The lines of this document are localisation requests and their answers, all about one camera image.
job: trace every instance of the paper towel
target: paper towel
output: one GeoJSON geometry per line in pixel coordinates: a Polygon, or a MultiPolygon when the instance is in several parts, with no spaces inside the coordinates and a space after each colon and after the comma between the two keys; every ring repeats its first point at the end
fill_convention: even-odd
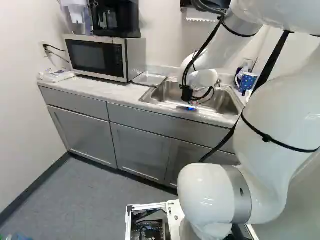
{"type": "Polygon", "coordinates": [[[214,23],[217,21],[218,14],[213,14],[210,12],[201,12],[194,8],[188,8],[186,10],[185,19],[193,22],[209,22],[214,23]]]}

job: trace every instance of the baseboard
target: baseboard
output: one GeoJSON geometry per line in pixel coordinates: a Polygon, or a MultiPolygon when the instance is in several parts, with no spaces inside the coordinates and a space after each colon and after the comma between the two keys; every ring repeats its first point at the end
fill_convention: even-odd
{"type": "Polygon", "coordinates": [[[100,168],[102,170],[105,170],[105,171],[108,171],[108,172],[111,172],[111,173],[114,173],[114,174],[119,174],[123,177],[126,177],[126,178],[129,178],[131,180],[134,180],[134,181],[137,181],[137,182],[140,182],[142,184],[145,184],[145,185],[148,185],[150,187],[153,187],[153,188],[156,188],[156,189],[159,189],[159,190],[162,190],[164,192],[167,192],[169,194],[173,194],[173,195],[176,195],[178,196],[178,192],[176,189],[172,188],[172,187],[168,187],[168,186],[165,186],[165,185],[162,185],[162,184],[159,184],[159,183],[156,183],[154,181],[150,181],[148,179],[145,179],[143,177],[140,177],[140,176],[136,176],[136,175],[133,175],[129,172],[126,172],[126,171],[122,171],[120,169],[114,169],[112,167],[109,167],[107,165],[103,165],[101,163],[98,163],[96,161],[93,161],[93,160],[90,160],[90,159],[87,159],[85,157],[82,157],[82,156],[78,156],[76,154],[73,154],[73,153],[70,153],[70,155],[74,158],[74,159],[77,159],[81,162],[84,162],[84,163],[87,163],[89,165],[93,165],[97,168],[100,168]]]}
{"type": "Polygon", "coordinates": [[[0,228],[15,213],[15,211],[24,204],[26,200],[46,182],[46,180],[48,180],[59,168],[62,167],[62,165],[67,162],[69,158],[70,154],[66,152],[0,213],[0,228]]]}

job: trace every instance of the stainless steel microwave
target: stainless steel microwave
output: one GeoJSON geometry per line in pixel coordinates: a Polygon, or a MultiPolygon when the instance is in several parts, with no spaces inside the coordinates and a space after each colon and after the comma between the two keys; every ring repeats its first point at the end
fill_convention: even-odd
{"type": "Polygon", "coordinates": [[[72,71],[128,83],[146,71],[146,39],[64,35],[72,71]]]}

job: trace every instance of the cabinet drawer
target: cabinet drawer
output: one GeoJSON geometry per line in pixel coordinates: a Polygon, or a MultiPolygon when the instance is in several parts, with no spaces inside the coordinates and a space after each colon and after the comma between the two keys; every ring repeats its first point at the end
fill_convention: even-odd
{"type": "Polygon", "coordinates": [[[107,103],[46,87],[39,87],[47,105],[67,109],[99,119],[109,120],[107,103]]]}
{"type": "MultiPolygon", "coordinates": [[[[151,133],[214,148],[230,131],[227,128],[189,121],[154,112],[108,103],[110,121],[151,133]]],[[[222,151],[234,153],[232,138],[222,151]]]]}

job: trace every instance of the cabinet door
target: cabinet door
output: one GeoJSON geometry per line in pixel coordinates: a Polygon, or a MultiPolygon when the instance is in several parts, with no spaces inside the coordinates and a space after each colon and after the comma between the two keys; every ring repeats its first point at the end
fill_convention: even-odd
{"type": "Polygon", "coordinates": [[[171,139],[115,123],[111,130],[119,169],[163,183],[171,139]]]}
{"type": "MultiPolygon", "coordinates": [[[[180,140],[172,140],[168,168],[165,176],[165,183],[171,187],[177,187],[177,180],[180,171],[188,164],[198,163],[210,148],[199,146],[180,140]]],[[[234,154],[217,151],[205,163],[219,165],[238,165],[239,162],[234,154]]]]}
{"type": "Polygon", "coordinates": [[[117,168],[110,123],[48,106],[68,151],[117,168]]]}

